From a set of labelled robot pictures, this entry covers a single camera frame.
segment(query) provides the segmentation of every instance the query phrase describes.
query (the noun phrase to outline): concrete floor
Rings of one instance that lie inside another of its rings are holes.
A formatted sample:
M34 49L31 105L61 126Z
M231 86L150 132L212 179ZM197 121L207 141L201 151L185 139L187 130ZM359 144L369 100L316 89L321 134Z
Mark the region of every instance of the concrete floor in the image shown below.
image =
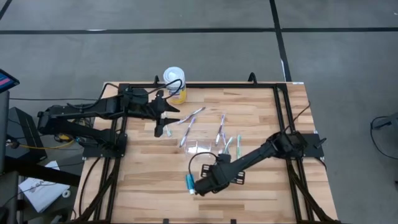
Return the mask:
M398 1L276 0L282 28L398 27ZM13 0L0 30L273 27L261 0ZM338 216L396 223L398 161L369 136L398 112L398 32L283 33L293 81L305 82ZM152 81L169 66L188 81L283 81L273 32L257 34L0 35L0 67L21 81L11 97L96 98L105 81ZM35 116L62 102L12 101ZM375 133L398 156L394 130ZM51 158L79 151L52 152Z

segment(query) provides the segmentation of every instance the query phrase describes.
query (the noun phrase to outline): wooden tabletop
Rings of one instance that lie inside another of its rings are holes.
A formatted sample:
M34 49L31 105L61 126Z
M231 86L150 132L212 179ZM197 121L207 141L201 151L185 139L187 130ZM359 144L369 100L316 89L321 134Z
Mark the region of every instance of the wooden tabletop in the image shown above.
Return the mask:
M296 116L308 105L305 87L293 83L288 83L287 86L292 112ZM117 89L108 86L104 97L116 93ZM280 98L287 123L282 93ZM272 89L189 88L187 101L174 106L181 112L168 113L168 117L180 119L206 106L206 110L197 116L187 140L199 141L201 144L215 141L221 115L225 113L223 131L227 139L231 136L236 139L238 134L242 136L242 155L258 148L271 134L280 131ZM281 159L266 159L250 167L246 170L244 185L231 184L227 189L217 194L208 193L205 197L190 195L185 175L188 173L191 155L187 155L184 148L178 148L188 124L171 124L171 138L166 133L155 138L153 121L128 119L126 132L129 141L126 155L121 159L113 223L162 223L164 218L170 219L171 223L229 223L231 219L237 219L238 223L295 222L286 164ZM295 124L301 133L313 133L315 130L310 110L306 110ZM94 128L105 129L110 126L110 121L96 118ZM233 160L236 159L236 140L229 150ZM78 195L94 160L91 158L85 162ZM97 163L89 176L83 209L97 194L103 161L101 159ZM203 163L213 162L213 158L195 159L191 168L195 178L199 177ZM326 214L337 219L324 166L309 158L305 158L303 163L309 191ZM306 218L301 193L299 198L302 216ZM79 197L76 198L75 211L78 211L78 201ZM106 195L102 218L107 204Z

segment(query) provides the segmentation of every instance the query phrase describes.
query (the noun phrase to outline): blue marker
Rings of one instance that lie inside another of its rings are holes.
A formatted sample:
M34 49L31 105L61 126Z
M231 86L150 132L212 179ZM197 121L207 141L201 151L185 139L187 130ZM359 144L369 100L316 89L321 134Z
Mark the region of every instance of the blue marker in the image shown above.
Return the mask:
M187 183L187 189L189 190L190 194L195 193L194 183L193 183L193 175L187 174L185 176L185 182Z

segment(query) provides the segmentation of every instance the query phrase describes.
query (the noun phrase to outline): white paper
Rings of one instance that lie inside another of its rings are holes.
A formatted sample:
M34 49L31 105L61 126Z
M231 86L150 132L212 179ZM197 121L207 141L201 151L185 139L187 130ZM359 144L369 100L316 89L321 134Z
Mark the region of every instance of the white paper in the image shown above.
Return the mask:
M60 170L60 168L57 166L58 164L56 161L51 161L46 165L46 167L53 167L53 169ZM48 206L50 206L51 203L53 203L59 196L61 196L62 192L68 190L69 187L69 185L54 184L53 182L31 177L19 184L19 188L21 189L21 191L25 191L25 196L39 213L43 212Z

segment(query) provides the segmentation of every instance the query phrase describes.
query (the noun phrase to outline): yellow cable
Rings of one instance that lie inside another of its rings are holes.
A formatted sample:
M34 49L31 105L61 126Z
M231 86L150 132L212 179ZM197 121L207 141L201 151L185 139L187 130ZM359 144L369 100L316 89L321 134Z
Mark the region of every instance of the yellow cable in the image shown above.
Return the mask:
M31 148L31 149L59 149L59 148L62 148L62 147L69 146L69 145L73 144L74 142L75 141L70 141L70 142L68 142L66 144L63 144L61 146L55 146L55 147L34 147L34 146L27 146L27 145L24 145L24 144L20 144L20 147Z

